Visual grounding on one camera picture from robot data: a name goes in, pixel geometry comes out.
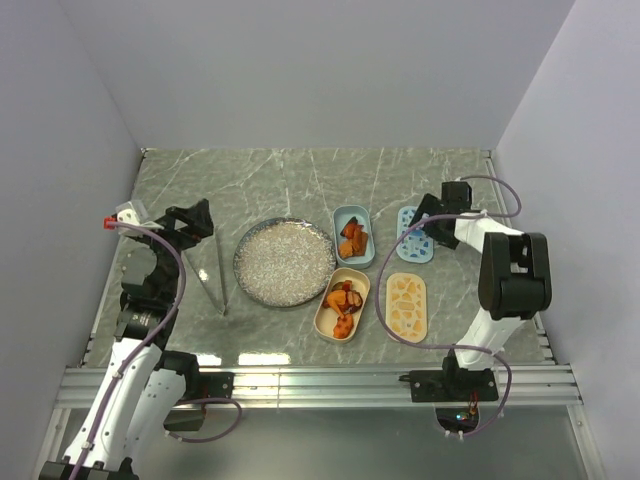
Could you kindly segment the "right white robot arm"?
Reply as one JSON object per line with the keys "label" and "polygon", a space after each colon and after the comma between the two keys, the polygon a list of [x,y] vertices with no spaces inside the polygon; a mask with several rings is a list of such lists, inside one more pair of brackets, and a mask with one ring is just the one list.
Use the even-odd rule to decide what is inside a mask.
{"label": "right white robot arm", "polygon": [[552,300],[548,241],[541,233],[507,227],[472,208],[472,187],[464,180],[444,182],[439,197],[425,194],[411,225],[451,250],[465,244],[480,254],[479,311],[458,347],[457,365],[441,374],[442,391],[460,400],[476,386],[473,372],[489,369],[506,341]]}

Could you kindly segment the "red-brown meat slab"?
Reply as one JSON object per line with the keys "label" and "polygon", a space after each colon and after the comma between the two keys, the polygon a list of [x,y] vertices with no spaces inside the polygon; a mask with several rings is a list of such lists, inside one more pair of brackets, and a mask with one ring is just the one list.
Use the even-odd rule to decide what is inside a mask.
{"label": "red-brown meat slab", "polygon": [[366,253],[368,234],[362,230],[358,230],[354,233],[352,239],[353,252],[355,256],[364,256]]}

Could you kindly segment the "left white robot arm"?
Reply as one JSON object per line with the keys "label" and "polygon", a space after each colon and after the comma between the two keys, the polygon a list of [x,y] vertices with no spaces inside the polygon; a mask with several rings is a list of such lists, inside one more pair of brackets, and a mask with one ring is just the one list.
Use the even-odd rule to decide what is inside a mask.
{"label": "left white robot arm", "polygon": [[208,200],[169,207],[155,220],[132,200],[103,227],[140,246],[123,265],[120,313],[98,392],[61,460],[42,466],[42,479],[135,478],[144,442],[178,401],[192,401],[202,388],[196,356],[166,346],[186,290],[182,254],[214,233]]}

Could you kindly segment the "blue patterned lid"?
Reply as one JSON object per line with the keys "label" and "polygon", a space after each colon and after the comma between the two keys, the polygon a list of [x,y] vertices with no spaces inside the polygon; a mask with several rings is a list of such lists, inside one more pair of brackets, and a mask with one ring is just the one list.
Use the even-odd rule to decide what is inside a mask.
{"label": "blue patterned lid", "polygon": [[[415,213],[415,206],[404,206],[399,209],[396,221],[397,237],[407,231]],[[396,253],[402,260],[409,263],[428,263],[434,257],[433,240],[422,229],[416,229],[396,247]]]}

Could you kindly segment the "beige lunch box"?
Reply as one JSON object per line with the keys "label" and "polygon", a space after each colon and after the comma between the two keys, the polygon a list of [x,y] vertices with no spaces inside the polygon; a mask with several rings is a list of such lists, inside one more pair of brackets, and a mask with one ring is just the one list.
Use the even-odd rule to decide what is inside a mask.
{"label": "beige lunch box", "polygon": [[[326,297],[333,291],[333,288],[337,284],[344,284],[345,282],[350,283],[350,290],[357,292],[360,295],[362,302],[361,306],[355,312],[351,312],[353,326],[350,329],[349,333],[347,335],[336,337],[334,335],[334,330],[339,323],[339,315],[331,307],[324,307],[324,304]],[[364,306],[367,303],[370,288],[370,280],[363,272],[346,267],[337,268],[333,272],[329,280],[329,283],[322,296],[322,302],[318,306],[318,309],[314,316],[314,328],[318,336],[326,341],[336,344],[346,344],[350,342],[354,338],[358,330]]]}

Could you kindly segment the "orange crab claw piece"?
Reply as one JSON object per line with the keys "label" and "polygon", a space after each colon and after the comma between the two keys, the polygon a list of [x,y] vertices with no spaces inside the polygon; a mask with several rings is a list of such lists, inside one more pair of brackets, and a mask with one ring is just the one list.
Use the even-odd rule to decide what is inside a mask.
{"label": "orange crab claw piece", "polygon": [[361,238],[364,226],[359,223],[348,223],[341,231],[341,236],[348,240]]}

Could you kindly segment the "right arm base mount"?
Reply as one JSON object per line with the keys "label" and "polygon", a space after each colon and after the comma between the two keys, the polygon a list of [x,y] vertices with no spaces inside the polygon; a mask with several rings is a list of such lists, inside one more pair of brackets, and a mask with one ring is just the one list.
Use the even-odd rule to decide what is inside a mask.
{"label": "right arm base mount", "polygon": [[490,369],[483,371],[412,370],[401,374],[413,403],[436,404],[439,426],[447,434],[465,435],[478,429],[479,403],[497,401],[497,383]]}

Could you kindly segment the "orange fried cutlet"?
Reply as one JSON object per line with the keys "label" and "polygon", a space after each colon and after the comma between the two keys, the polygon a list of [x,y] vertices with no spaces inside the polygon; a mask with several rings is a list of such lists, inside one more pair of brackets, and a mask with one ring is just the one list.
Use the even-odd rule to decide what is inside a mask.
{"label": "orange fried cutlet", "polygon": [[339,245],[338,254],[342,259],[348,259],[355,255],[355,249],[350,239]]}

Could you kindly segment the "blue lunch box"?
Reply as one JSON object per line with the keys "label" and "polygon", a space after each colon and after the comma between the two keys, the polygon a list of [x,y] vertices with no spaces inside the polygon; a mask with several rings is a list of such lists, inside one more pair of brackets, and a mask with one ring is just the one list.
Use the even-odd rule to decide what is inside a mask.
{"label": "blue lunch box", "polygon": [[[347,239],[341,236],[341,231],[353,216],[357,217],[358,223],[364,226],[363,231],[368,234],[366,253],[364,256],[354,255],[348,259],[342,259],[338,254],[338,248]],[[372,265],[376,250],[370,216],[366,208],[359,205],[343,205],[335,209],[333,213],[333,235],[337,261],[340,266],[366,269]]]}

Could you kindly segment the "spotted orange food piece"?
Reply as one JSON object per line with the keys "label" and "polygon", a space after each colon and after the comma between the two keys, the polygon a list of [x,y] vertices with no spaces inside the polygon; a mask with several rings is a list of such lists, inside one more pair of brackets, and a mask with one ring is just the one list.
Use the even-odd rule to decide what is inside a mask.
{"label": "spotted orange food piece", "polygon": [[333,337],[335,339],[346,339],[354,327],[354,320],[351,314],[345,314],[342,317],[338,317],[336,325],[333,328]]}

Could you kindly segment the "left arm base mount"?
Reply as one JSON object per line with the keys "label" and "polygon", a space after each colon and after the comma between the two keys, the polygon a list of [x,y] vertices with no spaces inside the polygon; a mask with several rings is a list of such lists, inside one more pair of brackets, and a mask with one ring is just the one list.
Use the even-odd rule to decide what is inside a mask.
{"label": "left arm base mount", "polygon": [[193,354],[167,350],[161,356],[159,367],[175,371],[186,381],[185,393],[179,403],[188,401],[188,404],[169,413],[163,424],[169,432],[200,430],[206,418],[206,406],[193,404],[193,400],[232,398],[235,374],[231,371],[201,371]]}

